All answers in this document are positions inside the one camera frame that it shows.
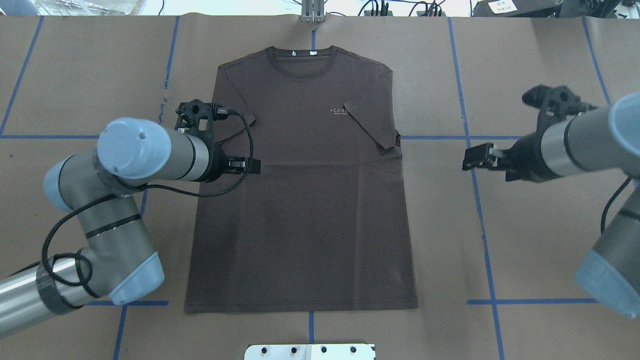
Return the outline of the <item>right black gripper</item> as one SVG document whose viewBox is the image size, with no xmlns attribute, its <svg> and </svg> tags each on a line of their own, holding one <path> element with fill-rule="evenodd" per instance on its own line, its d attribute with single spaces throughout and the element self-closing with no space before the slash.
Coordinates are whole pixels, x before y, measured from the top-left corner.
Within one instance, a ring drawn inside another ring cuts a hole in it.
<svg viewBox="0 0 640 360">
<path fill-rule="evenodd" d="M 462 171 L 476 168 L 503 171 L 506 182 L 542 183 L 556 178 L 542 157 L 542 138 L 538 135 L 523 136 L 508 149 L 500 149 L 494 143 L 467 148 Z"/>
</svg>

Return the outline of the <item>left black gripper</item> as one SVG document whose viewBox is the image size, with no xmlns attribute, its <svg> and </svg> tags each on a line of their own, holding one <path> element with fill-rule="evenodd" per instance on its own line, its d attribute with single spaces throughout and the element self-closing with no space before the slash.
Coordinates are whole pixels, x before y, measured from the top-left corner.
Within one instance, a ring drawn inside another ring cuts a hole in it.
<svg viewBox="0 0 640 360">
<path fill-rule="evenodd" d="M 227 155 L 222 147 L 214 145 L 208 150 L 208 162 L 202 173 L 202 183 L 211 183 L 224 174 L 260 174 L 262 161 L 253 157 Z"/>
</svg>

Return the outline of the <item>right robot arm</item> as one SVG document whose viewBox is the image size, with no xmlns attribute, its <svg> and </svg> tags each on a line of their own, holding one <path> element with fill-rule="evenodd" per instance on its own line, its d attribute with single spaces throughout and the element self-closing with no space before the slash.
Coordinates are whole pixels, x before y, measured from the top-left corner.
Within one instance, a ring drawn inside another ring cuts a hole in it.
<svg viewBox="0 0 640 360">
<path fill-rule="evenodd" d="M 537 109 L 534 132 L 509 148 L 493 143 L 464 151 L 463 171 L 486 169 L 506 182 L 545 183 L 617 171 L 629 186 L 640 175 L 640 95 L 631 92 L 612 104 L 583 101 L 569 87 L 535 85 L 521 97 Z M 588 296 L 618 315 L 637 320 L 640 312 L 640 194 L 636 187 L 609 219 L 601 214 L 599 238 L 574 274 Z"/>
</svg>

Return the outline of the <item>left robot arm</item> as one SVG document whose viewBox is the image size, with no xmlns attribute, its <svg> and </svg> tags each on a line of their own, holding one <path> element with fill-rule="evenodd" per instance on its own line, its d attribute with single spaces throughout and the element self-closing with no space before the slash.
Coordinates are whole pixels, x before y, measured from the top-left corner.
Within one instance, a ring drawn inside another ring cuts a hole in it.
<svg viewBox="0 0 640 360">
<path fill-rule="evenodd" d="M 242 181 L 260 172 L 247 119 L 248 157 L 228 156 L 206 131 L 167 130 L 151 120 L 121 117 L 96 148 L 74 153 L 43 179 L 46 198 L 65 212 L 46 235 L 39 259 L 1 281 L 1 337 L 9 337 L 108 296 L 127 305 L 155 291 L 165 274 L 134 194 L 160 189 L 156 180 Z"/>
</svg>

